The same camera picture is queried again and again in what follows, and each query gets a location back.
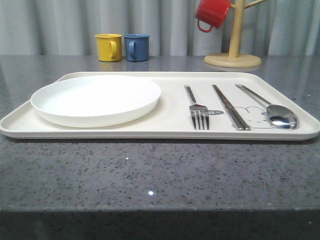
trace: countertop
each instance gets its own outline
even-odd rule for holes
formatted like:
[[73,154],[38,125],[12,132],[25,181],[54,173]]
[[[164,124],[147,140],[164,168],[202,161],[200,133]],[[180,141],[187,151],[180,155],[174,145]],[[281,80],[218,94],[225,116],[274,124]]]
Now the countertop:
[[[37,89],[69,73],[171,71],[251,73],[320,119],[320,56],[266,56],[261,66],[253,68],[217,67],[204,63],[203,58],[159,56],[144,62],[100,62],[96,56],[3,55],[0,118]],[[319,136],[306,141],[240,141],[23,140],[0,135],[0,173],[2,217],[263,211],[271,212],[273,219],[285,212],[286,219],[301,213],[300,219],[310,228],[308,234],[319,235]],[[4,222],[1,229],[2,236],[9,236]]]

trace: blue mug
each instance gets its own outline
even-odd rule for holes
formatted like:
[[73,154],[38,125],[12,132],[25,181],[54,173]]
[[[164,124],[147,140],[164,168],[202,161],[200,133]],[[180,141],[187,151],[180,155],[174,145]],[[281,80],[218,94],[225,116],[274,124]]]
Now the blue mug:
[[141,62],[149,60],[149,35],[126,34],[123,37],[127,61]]

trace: spoon handle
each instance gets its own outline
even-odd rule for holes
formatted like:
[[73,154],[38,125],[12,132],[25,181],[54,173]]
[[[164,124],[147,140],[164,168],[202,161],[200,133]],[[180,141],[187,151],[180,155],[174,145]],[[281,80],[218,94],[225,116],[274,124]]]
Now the spoon handle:
[[257,97],[258,99],[262,100],[263,102],[265,102],[268,105],[271,105],[271,102],[267,101],[266,99],[264,99],[262,96],[258,95],[257,93],[255,93],[254,91],[252,91],[251,89],[247,88],[246,86],[242,85],[242,84],[236,84],[236,86],[240,89],[246,90],[247,92],[251,93],[252,95],[254,95],[255,97]]

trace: yellow mug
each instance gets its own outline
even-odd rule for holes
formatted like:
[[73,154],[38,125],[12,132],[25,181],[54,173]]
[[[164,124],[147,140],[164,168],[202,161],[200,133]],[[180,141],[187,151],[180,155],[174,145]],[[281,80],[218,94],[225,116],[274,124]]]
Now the yellow mug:
[[96,45],[98,58],[103,62],[116,62],[122,59],[122,35],[121,34],[97,34]]

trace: curtain fold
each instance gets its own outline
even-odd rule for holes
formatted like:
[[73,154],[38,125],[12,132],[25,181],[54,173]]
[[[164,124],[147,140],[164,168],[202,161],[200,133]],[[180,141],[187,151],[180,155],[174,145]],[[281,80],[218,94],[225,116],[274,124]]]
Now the curtain fold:
[[[195,19],[200,1],[0,0],[0,54],[97,55],[101,33],[149,34],[151,56],[228,52],[234,10],[204,33]],[[245,10],[240,52],[318,55],[319,28],[320,0],[267,0]]]

